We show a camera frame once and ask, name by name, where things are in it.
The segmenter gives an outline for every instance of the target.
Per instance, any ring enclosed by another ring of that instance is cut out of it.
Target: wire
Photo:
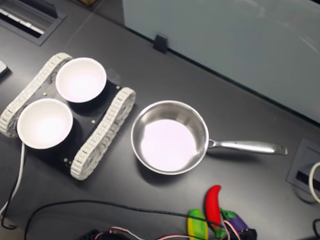
[[[95,235],[94,240],[97,240],[98,237],[99,237],[100,235],[102,235],[102,234],[104,234],[104,232],[99,232],[97,235]]]
[[[112,233],[112,230],[119,230],[119,231],[121,231],[121,232],[130,234],[131,236],[135,237],[135,238],[138,239],[138,240],[144,240],[144,239],[138,237],[137,235],[135,235],[134,233],[132,233],[131,231],[129,231],[129,230],[127,230],[127,229],[124,229],[124,228],[121,228],[121,227],[118,227],[118,226],[113,226],[113,227],[111,227],[110,230],[109,230],[109,233]]]
[[[231,228],[232,232],[236,235],[236,237],[238,238],[238,240],[241,240],[239,233],[237,232],[237,230],[235,229],[235,227],[227,220],[224,220],[225,224],[228,224],[228,226]]]
[[[226,235],[227,235],[227,239],[230,240],[231,239],[231,236],[230,236],[230,232],[226,226],[226,221],[223,221],[223,225],[224,225],[224,230],[226,232]]]
[[[158,238],[157,240],[164,240],[164,239],[171,239],[171,238],[186,238],[186,239],[199,239],[199,240],[204,240],[204,239],[199,238],[199,237],[196,237],[196,236],[181,235],[181,234],[166,235],[166,236],[163,236],[163,237]]]
[[[312,196],[314,197],[314,199],[320,203],[320,198],[317,196],[315,189],[314,189],[314,175],[316,172],[316,169],[320,167],[320,162],[316,163],[315,165],[313,165],[313,167],[311,168],[310,171],[310,175],[309,175],[309,188],[310,188],[310,192],[312,194]]]
[[[118,204],[118,203],[114,203],[114,202],[108,202],[108,201],[99,201],[99,200],[72,200],[72,201],[60,201],[60,202],[54,202],[54,203],[50,203],[50,204],[46,204],[43,205],[41,207],[39,207],[38,209],[36,209],[31,216],[29,217],[26,226],[25,226],[25,231],[24,231],[24,240],[27,240],[27,233],[28,233],[28,229],[30,226],[31,221],[33,220],[33,218],[36,216],[36,214],[41,211],[42,209],[46,209],[49,207],[53,207],[53,206],[57,206],[57,205],[67,205],[67,204],[79,204],[79,203],[86,203],[86,204],[101,204],[101,205],[108,205],[108,206],[113,206],[116,208],[121,208],[121,209],[127,209],[127,210],[131,210],[131,211],[136,211],[136,212],[142,212],[142,213],[153,213],[153,214],[163,214],[163,215],[171,215],[171,216],[177,216],[177,217],[183,217],[183,218],[191,218],[191,219],[195,219],[195,220],[200,220],[203,222],[206,222],[208,224],[211,225],[215,225],[221,228],[225,228],[225,225],[213,222],[213,221],[209,221],[200,217],[196,217],[196,216],[190,216],[190,215],[186,215],[186,214],[182,214],[182,213],[176,213],[176,212],[170,212],[170,211],[159,211],[159,210],[149,210],[149,209],[142,209],[142,208],[136,208],[136,207],[131,207],[131,206],[126,206],[126,205],[122,205],[122,204]]]
[[[314,234],[316,236],[316,239],[320,239],[320,234],[318,233],[318,230],[317,230],[317,226],[316,226],[316,223],[317,222],[320,222],[320,218],[318,219],[315,219],[312,223],[312,228],[313,228],[313,231],[314,231]]]
[[[23,171],[24,171],[24,164],[25,164],[25,160],[26,159],[27,159],[27,150],[26,150],[25,144],[22,143],[21,144],[21,157],[20,157],[19,174],[18,174],[18,177],[17,177],[17,179],[15,181],[15,184],[14,184],[13,188],[10,191],[8,201],[4,204],[4,206],[0,210],[0,215],[3,214],[2,220],[1,220],[1,226],[3,228],[5,228],[5,229],[8,229],[8,230],[14,230],[14,229],[17,228],[16,226],[11,226],[11,225],[10,226],[5,226],[4,221],[5,221],[5,218],[6,218],[6,215],[7,215],[7,211],[8,211],[10,202],[14,198],[14,196],[16,195],[16,193],[17,193],[17,191],[19,189],[19,186],[20,186],[20,183],[21,183],[22,174],[23,174]]]

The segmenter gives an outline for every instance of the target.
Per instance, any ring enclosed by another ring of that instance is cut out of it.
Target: black cable
[[[317,223],[317,222],[320,222],[320,218],[315,219],[315,220],[313,221],[313,223],[312,223],[312,228],[313,228],[314,234],[315,234],[315,236],[316,236],[316,239],[320,239],[320,235],[319,235],[319,233],[318,233],[317,226],[316,226],[316,223]]]
[[[213,221],[209,221],[200,217],[196,217],[196,216],[189,216],[186,214],[182,214],[182,213],[176,213],[176,212],[170,212],[170,211],[159,211],[159,210],[149,210],[149,209],[142,209],[142,208],[136,208],[136,207],[131,207],[131,206],[126,206],[126,205],[122,205],[122,204],[118,204],[118,203],[114,203],[114,202],[108,202],[108,201],[99,201],[99,200],[73,200],[73,201],[60,201],[60,202],[54,202],[54,203],[50,203],[50,204],[46,204],[43,205],[42,207],[39,207],[38,209],[36,209],[31,216],[29,217],[26,226],[25,226],[25,231],[24,231],[24,240],[27,240],[27,233],[29,230],[29,226],[30,223],[32,221],[32,219],[36,216],[36,214],[41,211],[42,209],[46,209],[49,207],[53,207],[53,206],[57,206],[57,205],[66,205],[66,204],[79,204],[79,203],[86,203],[86,204],[101,204],[101,205],[108,205],[108,206],[113,206],[116,208],[121,208],[121,209],[127,209],[127,210],[131,210],[131,211],[136,211],[136,212],[142,212],[142,213],[153,213],[153,214],[164,214],[164,215],[171,215],[171,216],[177,216],[177,217],[183,217],[183,218],[191,218],[191,219],[196,219],[196,220],[200,220],[203,222],[206,222],[208,224],[212,224],[215,226],[219,226],[221,228],[225,228],[224,225],[222,224],[218,224],[216,222]]]
[[[23,157],[24,157],[24,158],[23,158],[23,161],[24,161],[23,167],[25,167],[25,163],[26,163],[26,160],[27,160],[27,148],[25,148],[25,150],[24,150]],[[16,188],[16,185],[17,185],[17,182],[18,182],[18,176],[16,177],[16,180],[15,180],[15,182],[14,182],[14,185],[13,185],[11,191],[10,191],[9,198],[8,198],[8,201],[7,201],[8,203],[6,204],[6,207],[5,207],[5,209],[4,209],[4,211],[3,211],[3,214],[2,214],[1,226],[2,226],[3,228],[7,229],[7,230],[15,230],[15,229],[17,228],[17,226],[14,226],[14,225],[9,225],[9,226],[6,226],[6,225],[5,225],[5,218],[6,218],[6,216],[7,216],[7,211],[8,211],[8,209],[9,209],[9,205],[10,205],[10,202],[11,202],[11,200],[12,200],[12,196],[13,196],[13,194],[14,194],[14,191],[15,191],[15,188]]]

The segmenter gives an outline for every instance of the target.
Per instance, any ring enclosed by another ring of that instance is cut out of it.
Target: white cable
[[[227,220],[224,220],[224,223],[225,224],[228,224],[229,227],[231,228],[231,230],[233,231],[233,233],[236,235],[236,238],[238,240],[241,240],[240,236],[239,236],[239,233],[237,232],[237,230],[234,228],[234,226],[232,226],[232,224],[230,222],[228,222]]]
[[[20,183],[21,183],[21,178],[22,178],[22,173],[24,171],[24,162],[25,162],[25,151],[26,151],[26,146],[24,143],[22,143],[22,146],[21,146],[21,158],[20,158],[20,170],[19,170],[19,175],[18,175],[18,179],[16,181],[16,185],[15,185],[15,188],[14,188],[14,191],[13,191],[13,194],[12,194],[12,198],[14,198],[14,196],[16,195],[17,191],[18,191],[18,188],[20,186]],[[4,204],[4,206],[1,208],[0,210],[0,216],[2,215],[2,213],[4,212],[4,210],[6,209],[8,205],[8,201],[6,201],[6,203]]]
[[[314,199],[320,203],[320,198],[317,196],[315,189],[314,189],[314,175],[316,172],[316,169],[320,167],[320,162],[316,163],[315,165],[313,165],[313,167],[311,168],[310,171],[310,175],[309,175],[309,188],[310,188],[310,192],[312,194],[312,196],[314,197]]]
[[[228,228],[226,226],[226,222],[225,221],[223,221],[223,225],[224,225],[224,230],[226,232],[226,235],[228,237],[227,239],[230,240],[231,239],[230,232],[229,232],[229,230],[228,230]]]
[[[196,236],[188,236],[188,235],[172,234],[172,235],[163,236],[163,237],[161,237],[161,238],[158,238],[157,240],[172,239],[172,238],[197,239],[197,237],[196,237]]]
[[[138,237],[137,235],[135,235],[133,232],[129,231],[128,229],[125,229],[125,228],[122,228],[122,227],[113,226],[113,227],[111,227],[110,230],[119,230],[121,232],[130,234],[131,236],[135,237],[138,240],[144,240],[144,239]]]

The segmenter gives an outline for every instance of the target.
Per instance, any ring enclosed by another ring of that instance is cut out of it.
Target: toy pepper
[[[219,208],[218,195],[220,190],[220,185],[214,185],[206,194],[205,213],[207,219],[217,224],[221,224],[222,221],[227,221],[227,223],[231,225],[228,226],[228,230],[231,230],[231,240],[257,240],[256,230],[249,228],[235,212]],[[212,225],[212,228],[217,239],[223,239],[227,236],[225,229],[216,225]]]

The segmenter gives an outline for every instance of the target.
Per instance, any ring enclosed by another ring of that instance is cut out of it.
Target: saucepan handle
[[[287,155],[285,146],[261,141],[214,141],[209,139],[208,149],[226,148],[260,154]]]

